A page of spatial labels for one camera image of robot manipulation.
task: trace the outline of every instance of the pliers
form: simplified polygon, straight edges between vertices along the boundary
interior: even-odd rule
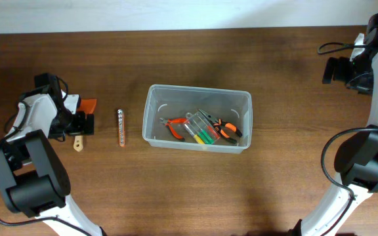
[[[164,119],[160,118],[160,122],[163,123],[171,132],[171,134],[179,141],[184,141],[184,138],[180,136],[174,128],[170,124],[183,124],[186,121],[186,118],[178,118],[178,119]]]
[[[228,142],[232,143],[232,144],[237,144],[237,140],[229,137],[228,134],[226,134],[223,129],[221,128],[221,126],[224,126],[224,127],[227,127],[229,128],[230,130],[232,130],[233,132],[235,132],[237,134],[237,136],[239,137],[242,137],[243,134],[242,132],[240,131],[240,129],[238,129],[235,125],[233,125],[232,123],[229,123],[227,121],[223,121],[222,119],[217,119],[216,117],[213,117],[212,115],[208,114],[206,111],[202,110],[202,109],[199,109],[199,111],[202,113],[203,116],[205,116],[205,118],[207,118],[209,120],[209,122],[214,126],[215,130]]]

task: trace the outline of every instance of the plier handle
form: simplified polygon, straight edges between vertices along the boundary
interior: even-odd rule
[[[179,141],[184,141],[184,138],[180,136],[174,128],[171,126],[171,124],[183,124],[183,122],[186,121],[186,118],[178,118],[178,119],[164,119],[160,118],[160,123],[165,125],[171,132],[171,134]]]
[[[207,118],[209,120],[209,122],[212,124],[212,126],[215,128],[215,130],[228,142],[232,143],[232,144],[237,144],[237,140],[229,137],[228,134],[226,134],[223,129],[221,128],[221,126],[224,126],[224,127],[227,127],[229,128],[231,131],[233,131],[237,136],[239,137],[242,137],[243,134],[242,132],[240,131],[239,128],[237,128],[235,125],[233,125],[232,123],[229,123],[227,121],[224,121],[222,119],[218,119],[210,114],[208,114],[206,111],[202,110],[202,109],[199,109],[199,111],[202,113],[203,116],[205,116],[205,118]]]

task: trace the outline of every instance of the wire cutter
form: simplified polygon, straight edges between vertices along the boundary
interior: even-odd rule
[[[184,141],[184,138],[180,136],[174,128],[171,126],[171,124],[183,124],[183,122],[186,121],[186,118],[178,118],[178,119],[164,119],[160,118],[160,122],[163,123],[171,132],[171,134],[179,141]]]
[[[209,122],[214,126],[215,130],[228,142],[232,143],[232,144],[237,144],[237,140],[229,137],[228,134],[226,134],[223,129],[221,128],[221,126],[224,126],[224,127],[227,127],[229,128],[230,130],[232,130],[233,132],[235,132],[237,134],[237,136],[239,137],[242,137],[243,134],[242,132],[240,131],[240,129],[238,129],[235,125],[233,125],[232,123],[229,123],[227,121],[223,121],[222,119],[217,119],[216,117],[213,117],[212,115],[208,114],[206,111],[202,110],[202,109],[199,109],[199,111],[202,113],[203,116],[205,116],[205,118],[207,118],[209,120]]]

